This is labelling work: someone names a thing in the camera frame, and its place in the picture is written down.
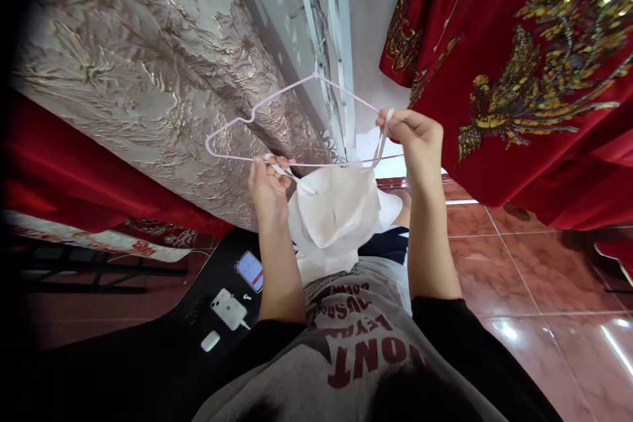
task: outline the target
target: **wire hanger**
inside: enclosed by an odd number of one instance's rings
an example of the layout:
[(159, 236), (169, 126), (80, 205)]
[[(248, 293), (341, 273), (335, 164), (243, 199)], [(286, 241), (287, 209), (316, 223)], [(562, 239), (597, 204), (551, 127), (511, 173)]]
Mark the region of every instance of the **wire hanger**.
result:
[[(318, 46), (315, 49), (315, 69), (313, 71), (313, 73), (311, 75), (309, 75), (308, 77), (298, 80), (297, 82), (294, 82), (293, 84), (290, 84), (289, 86), (286, 86), (285, 88), (275, 92), (274, 94), (271, 94), (269, 97), (259, 101), (257, 104), (255, 104), (255, 106), (253, 106), (253, 108), (251, 109), (251, 118), (250, 119), (243, 119), (242, 117), (236, 117), (235, 119), (233, 119), (232, 121), (226, 123), (223, 127), (220, 127), (218, 130), (216, 130), (215, 132), (211, 133), (208, 137), (206, 137), (206, 140), (204, 141), (204, 145), (207, 149), (207, 151), (214, 157), (216, 158), (228, 158), (231, 160), (243, 160), (244, 162), (252, 162), (253, 159), (252, 158), (246, 158), (246, 157), (239, 157), (239, 156), (233, 156), (233, 155), (221, 155), (221, 154), (217, 154), (215, 153), (213, 150), (211, 150), (211, 139), (214, 138), (216, 135), (219, 135), (220, 133), (224, 132), (226, 129), (228, 129), (230, 126), (232, 126), (233, 124), (237, 123), (237, 122), (244, 122), (244, 123), (252, 123), (255, 120), (255, 113), (257, 112), (257, 109), (259, 109), (261, 106), (263, 106), (264, 104), (267, 104), (268, 102), (270, 102), (271, 100), (273, 100), (275, 97), (282, 95), (284, 92), (287, 92), (291, 89), (294, 89), (295, 87), (303, 84), (304, 82), (308, 82), (312, 79), (318, 79), (321, 80), (323, 82), (326, 82), (327, 84), (331, 85), (332, 87), (338, 89), (339, 91), (347, 94), (348, 96), (353, 97), (354, 99), (356, 99), (358, 102), (360, 102), (361, 104), (363, 104), (366, 107), (369, 107), (371, 110), (373, 110), (377, 115), (379, 115), (379, 111), (378, 109), (376, 109), (373, 105), (369, 104), (368, 102), (362, 100), (360, 97), (352, 94), (351, 92), (346, 91), (345, 89), (343, 89), (342, 87), (338, 86), (337, 84), (334, 84), (331, 80), (321, 76), (318, 73), (318, 52), (319, 49), (325, 44), (325, 41), (328, 37), (328, 33), (329, 33), (329, 27), (328, 27), (328, 19), (327, 16), (323, 13), (323, 11), (315, 6), (312, 6), (312, 8), (314, 8), (316, 11), (318, 11), (324, 20), (325, 23), (325, 32), (323, 35), (323, 40), (321, 40), (321, 43), (318, 44)], [(303, 10), (304, 7), (301, 7), (299, 10), (297, 10), (297, 12), (294, 15), (291, 15), (290, 18), (295, 18), (300, 12), (301, 10)], [(305, 166), (305, 167), (330, 167), (330, 166), (347, 166), (347, 165), (352, 165), (352, 164), (363, 164), (363, 163), (369, 163), (372, 162), (372, 168), (376, 168), (376, 166), (378, 165), (378, 163), (381, 160), (386, 160), (388, 158), (396, 158), (396, 157), (400, 157), (400, 156), (404, 156), (403, 154), (399, 154), (399, 155), (389, 155), (387, 157), (383, 157), (382, 156), (382, 151), (384, 150), (384, 143), (387, 139), (387, 134), (388, 134), (388, 125), (387, 122), (389, 121), (389, 119), (391, 119), (391, 115), (393, 114), (393, 109), (389, 109), (389, 113), (387, 115), (386, 121), (385, 121), (385, 125), (383, 128), (383, 132), (382, 132), (382, 136), (380, 138), (380, 141), (378, 143), (378, 146), (376, 147), (376, 152), (374, 153), (374, 158), (371, 158), (369, 160), (359, 160), (357, 162), (346, 162), (346, 163), (342, 163), (342, 164), (293, 164), (292, 166)]]

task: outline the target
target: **smartphone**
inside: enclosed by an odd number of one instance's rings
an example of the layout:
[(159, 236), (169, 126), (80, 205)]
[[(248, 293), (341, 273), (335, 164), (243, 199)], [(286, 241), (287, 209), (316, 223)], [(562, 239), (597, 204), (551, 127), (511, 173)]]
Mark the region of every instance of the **smartphone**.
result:
[(240, 274), (244, 280), (250, 285), (250, 287), (257, 293), (262, 291), (264, 286), (264, 268), (262, 263), (257, 260), (250, 251), (239, 259), (237, 263), (237, 273)]

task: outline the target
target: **red tile floor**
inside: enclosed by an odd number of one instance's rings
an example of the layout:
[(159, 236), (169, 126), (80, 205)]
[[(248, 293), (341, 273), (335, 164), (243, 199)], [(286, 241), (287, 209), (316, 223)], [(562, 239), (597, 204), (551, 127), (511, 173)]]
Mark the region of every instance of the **red tile floor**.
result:
[[(122, 285), (147, 287), (139, 295), (98, 295), (91, 293), (32, 293), (29, 295), (41, 349), (51, 349), (94, 336), (110, 333), (162, 317), (176, 306), (219, 243), (208, 235), (198, 235), (195, 251), (178, 262), (146, 259), (147, 266), (185, 268), (185, 277), (137, 276)], [(136, 264), (136, 257), (122, 256), (112, 264)], [(59, 281), (85, 284), (94, 274), (60, 276)], [(106, 284), (119, 274), (106, 274)]]
[[(445, 186), (447, 199), (469, 198), (459, 185)], [(633, 420), (633, 298), (606, 293), (622, 283), (564, 244), (564, 233), (533, 214), (515, 214), (480, 204), (448, 207), (450, 248), (468, 305), (564, 420)], [(633, 235), (633, 227), (596, 232), (602, 238)], [(210, 252), (212, 245), (198, 247)], [(178, 265), (189, 269), (186, 278), (149, 277), (146, 295), (35, 295), (48, 347), (163, 315), (206, 256), (193, 253), (183, 260)]]

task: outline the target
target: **person's left hand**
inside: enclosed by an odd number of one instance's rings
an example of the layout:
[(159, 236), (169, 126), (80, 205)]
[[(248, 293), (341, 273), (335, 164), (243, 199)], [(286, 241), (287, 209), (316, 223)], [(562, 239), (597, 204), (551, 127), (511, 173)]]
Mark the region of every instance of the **person's left hand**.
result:
[(270, 222), (281, 224), (288, 221), (286, 189), (291, 180), (290, 177), (277, 173), (270, 164), (278, 164), (285, 171), (296, 160), (270, 156), (268, 163), (263, 157), (255, 157), (249, 176), (249, 190), (260, 226)]

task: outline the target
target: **white cloth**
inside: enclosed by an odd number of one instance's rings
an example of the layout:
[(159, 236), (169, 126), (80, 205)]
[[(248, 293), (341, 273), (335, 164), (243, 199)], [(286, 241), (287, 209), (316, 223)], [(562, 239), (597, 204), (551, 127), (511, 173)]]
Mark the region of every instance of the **white cloth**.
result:
[(358, 248), (385, 232), (402, 210), (398, 196), (380, 191), (374, 167), (382, 158), (388, 128), (376, 149), (372, 168), (324, 167), (298, 179), (289, 206), (290, 235), (297, 245), (303, 285), (358, 262)]

